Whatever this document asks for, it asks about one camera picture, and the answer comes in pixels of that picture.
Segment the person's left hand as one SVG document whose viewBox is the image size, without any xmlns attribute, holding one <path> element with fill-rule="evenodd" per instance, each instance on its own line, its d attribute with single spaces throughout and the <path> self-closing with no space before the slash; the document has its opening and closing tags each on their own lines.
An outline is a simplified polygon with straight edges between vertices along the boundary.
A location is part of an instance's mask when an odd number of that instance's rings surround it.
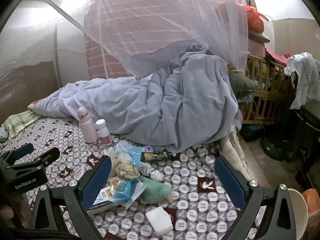
<svg viewBox="0 0 320 240">
<path fill-rule="evenodd" d="M 12 220 L 18 218 L 24 228 L 29 228 L 31 211 L 26 201 L 25 194 L 1 197 L 1 218 Z"/>
</svg>

